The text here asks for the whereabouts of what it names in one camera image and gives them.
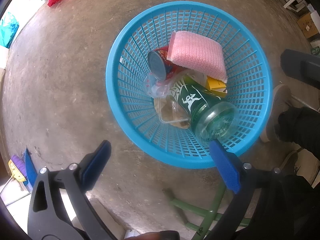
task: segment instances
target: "white figure logo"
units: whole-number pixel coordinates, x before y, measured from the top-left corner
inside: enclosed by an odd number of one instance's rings
[[[195,95],[196,94],[190,94],[190,96],[186,96],[186,100],[183,100],[183,98],[182,98],[182,102],[184,104],[188,103],[188,109],[189,109],[190,113],[191,113],[191,106],[192,106],[193,102],[196,100],[200,100],[200,98],[195,98],[194,97]]]

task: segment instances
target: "purple broom bristles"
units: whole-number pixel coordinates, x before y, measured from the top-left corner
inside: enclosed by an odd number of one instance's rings
[[[20,159],[17,155],[13,155],[11,157],[11,160],[14,165],[18,168],[18,170],[21,172],[21,174],[26,178],[27,177],[27,171],[26,171],[26,165],[22,159]]]

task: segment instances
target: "pink sponge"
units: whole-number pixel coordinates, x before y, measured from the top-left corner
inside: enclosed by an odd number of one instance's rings
[[[173,32],[167,60],[227,83],[222,47],[210,38],[187,31]]]

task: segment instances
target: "blue plastic basket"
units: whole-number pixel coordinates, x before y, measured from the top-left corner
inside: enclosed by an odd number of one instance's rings
[[[169,44],[172,31],[190,31],[223,47],[228,75],[227,100],[240,113],[237,131],[223,146],[237,156],[258,138],[271,109],[272,81],[266,56],[237,19],[213,6],[190,1],[154,6],[133,18],[119,33],[107,62],[106,87],[113,114],[126,135],[152,157],[177,167],[214,167],[209,148],[191,129],[159,121],[144,79],[147,54]]]

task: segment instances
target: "basket rim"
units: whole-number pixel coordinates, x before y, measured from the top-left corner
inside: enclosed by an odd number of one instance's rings
[[[181,167],[181,168],[189,168],[189,169],[204,169],[204,168],[211,168],[215,167],[215,164],[211,157],[208,155],[204,158],[202,158],[201,162],[196,162],[195,157],[193,156],[185,156],[183,155],[173,155],[169,154],[168,152],[165,152],[162,148],[154,145],[153,143],[149,142],[147,138],[144,137],[143,134],[140,133],[140,131],[136,130],[133,125],[128,121],[128,117],[124,114],[124,112],[121,109],[121,106],[118,101],[118,97],[116,96],[118,94],[118,85],[117,85],[117,80],[115,80],[113,77],[117,76],[118,73],[118,68],[114,68],[115,61],[118,63],[119,58],[118,55],[123,50],[123,47],[120,48],[120,45],[122,45],[124,42],[127,43],[127,35],[132,34],[136,28],[133,30],[132,27],[135,26],[138,22],[141,21],[142,18],[148,16],[149,14],[152,14],[153,12],[158,11],[159,9],[163,9],[169,6],[178,6],[178,5],[190,5],[190,6],[200,6],[203,8],[207,8],[210,10],[214,10],[219,14],[223,14],[224,16],[228,17],[230,20],[234,21],[242,31],[245,31],[246,34],[250,37],[250,42],[252,42],[256,48],[259,49],[260,54],[263,58],[263,64],[265,65],[266,69],[266,80],[268,83],[265,83],[265,86],[268,85],[270,90],[267,96],[267,107],[266,111],[262,113],[262,122],[259,128],[254,128],[253,131],[254,135],[251,136],[248,140],[243,139],[242,142],[244,143],[243,147],[241,150],[239,150],[236,155],[239,156],[246,152],[252,145],[253,143],[258,139],[260,133],[262,132],[263,128],[265,127],[268,117],[271,111],[271,106],[272,106],[272,76],[271,76],[271,70],[270,66],[267,61],[267,57],[261,48],[260,44],[256,40],[256,38],[253,36],[253,34],[235,17],[232,15],[228,14],[227,12],[216,8],[214,6],[200,3],[200,2],[193,2],[193,1],[174,1],[174,2],[167,2],[167,3],[162,3],[156,6],[153,6],[149,9],[146,9],[145,11],[141,12],[137,16],[135,16],[130,22],[128,22],[125,27],[120,31],[118,36],[116,37],[109,55],[108,55],[108,60],[107,60],[107,65],[106,65],[106,90],[107,90],[107,99],[109,101],[110,108],[113,112],[113,115],[116,118],[116,121],[118,122],[119,126],[121,129],[124,131],[124,133],[129,137],[129,139],[136,144],[142,151],[147,153],[148,155],[152,156],[153,158],[163,162],[167,163],[176,167]]]

